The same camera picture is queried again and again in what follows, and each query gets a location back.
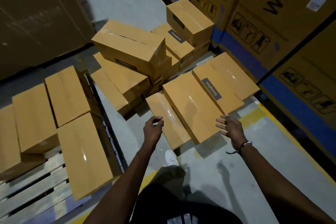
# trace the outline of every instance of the white shoe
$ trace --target white shoe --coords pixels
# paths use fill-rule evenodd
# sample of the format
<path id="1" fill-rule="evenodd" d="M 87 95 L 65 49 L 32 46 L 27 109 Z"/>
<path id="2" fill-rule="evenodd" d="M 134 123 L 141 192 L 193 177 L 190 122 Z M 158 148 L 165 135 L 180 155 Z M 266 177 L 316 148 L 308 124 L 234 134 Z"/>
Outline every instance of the white shoe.
<path id="1" fill-rule="evenodd" d="M 180 166 L 179 160 L 173 150 L 166 150 L 165 158 L 168 166 Z"/>

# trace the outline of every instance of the concrete floor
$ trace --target concrete floor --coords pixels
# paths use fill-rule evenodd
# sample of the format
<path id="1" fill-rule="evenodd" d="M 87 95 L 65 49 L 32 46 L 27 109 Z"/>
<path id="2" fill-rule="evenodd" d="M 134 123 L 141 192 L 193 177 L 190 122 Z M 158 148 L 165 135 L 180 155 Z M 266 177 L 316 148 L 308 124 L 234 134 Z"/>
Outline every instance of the concrete floor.
<path id="1" fill-rule="evenodd" d="M 151 30 L 166 21 L 166 7 L 161 0 L 87 0 L 93 21 L 114 18 L 133 26 Z M 11 102 L 11 96 L 42 83 L 44 78 L 70 65 L 86 68 L 90 72 L 99 66 L 92 58 L 97 52 L 91 47 L 84 52 L 35 70 L 23 77 L 1 85 L 0 107 Z M 125 121 L 98 89 L 105 111 L 111 122 L 126 162 L 129 164 L 140 148 L 144 136 L 142 128 L 152 116 L 146 105 L 140 106 Z M 279 125 L 254 98 L 233 114 L 240 119 L 246 137 L 254 142 L 260 153 L 307 197 L 336 220 L 336 186 L 319 166 L 295 144 L 295 140 Z M 166 165 L 164 153 L 169 149 L 164 135 L 160 139 L 145 176 L 152 177 Z M 184 186 L 189 188 L 188 200 L 211 201 L 235 213 L 243 223 L 277 223 L 267 201 L 250 171 L 233 151 L 228 138 L 213 137 L 199 146 L 185 145 L 179 160 L 186 175 Z M 58 223 L 72 222 L 76 216 L 65 216 Z"/>

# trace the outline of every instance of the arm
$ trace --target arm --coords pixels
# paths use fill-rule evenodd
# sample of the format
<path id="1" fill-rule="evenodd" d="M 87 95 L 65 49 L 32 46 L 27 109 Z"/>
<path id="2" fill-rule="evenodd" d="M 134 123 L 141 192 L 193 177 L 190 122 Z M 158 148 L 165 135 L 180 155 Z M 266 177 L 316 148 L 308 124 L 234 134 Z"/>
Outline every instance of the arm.
<path id="1" fill-rule="evenodd" d="M 84 224 L 126 223 L 137 200 L 149 159 L 162 134 L 163 119 L 153 116 L 143 128 L 145 141 L 131 164 L 92 210 Z"/>
<path id="2" fill-rule="evenodd" d="M 240 146 L 247 142 L 242 124 L 230 116 L 221 116 L 221 118 L 216 120 L 221 123 L 216 126 L 226 130 L 221 133 L 231 139 L 233 148 L 238 151 Z M 252 145 L 246 144 L 241 148 L 240 153 L 280 223 L 305 221 L 335 223 L 272 167 Z"/>

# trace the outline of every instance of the forearm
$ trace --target forearm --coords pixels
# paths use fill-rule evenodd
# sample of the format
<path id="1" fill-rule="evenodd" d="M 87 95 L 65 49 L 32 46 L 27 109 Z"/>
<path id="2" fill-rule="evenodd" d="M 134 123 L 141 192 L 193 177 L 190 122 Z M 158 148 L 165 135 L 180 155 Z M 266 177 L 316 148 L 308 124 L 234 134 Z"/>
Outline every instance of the forearm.
<path id="1" fill-rule="evenodd" d="M 279 221 L 307 219 L 335 223 L 272 167 L 253 146 L 249 144 L 244 146 L 241 156 Z"/>
<path id="2" fill-rule="evenodd" d="M 151 147 L 143 145 L 127 170 L 86 218 L 85 224 L 128 221 L 127 217 L 137 200 L 151 155 Z"/>

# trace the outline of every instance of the hand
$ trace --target hand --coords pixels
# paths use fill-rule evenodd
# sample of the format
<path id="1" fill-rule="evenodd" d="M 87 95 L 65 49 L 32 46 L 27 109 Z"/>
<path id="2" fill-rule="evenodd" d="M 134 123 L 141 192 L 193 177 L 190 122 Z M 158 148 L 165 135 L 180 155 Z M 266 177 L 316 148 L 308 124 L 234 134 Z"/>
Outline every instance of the hand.
<path id="1" fill-rule="evenodd" d="M 145 126 L 143 127 L 143 133 L 145 135 L 145 141 L 143 142 L 143 145 L 148 146 L 152 150 L 154 150 L 162 134 L 162 118 L 162 116 L 152 116 L 149 120 L 146 121 Z"/>
<path id="2" fill-rule="evenodd" d="M 216 119 L 217 122 L 221 124 L 216 124 L 216 127 L 226 130 L 221 131 L 222 135 L 225 135 L 231 139 L 233 148 L 238 151 L 240 146 L 247 142 L 244 135 L 243 127 L 240 121 L 228 116 L 221 115 L 221 119 Z"/>

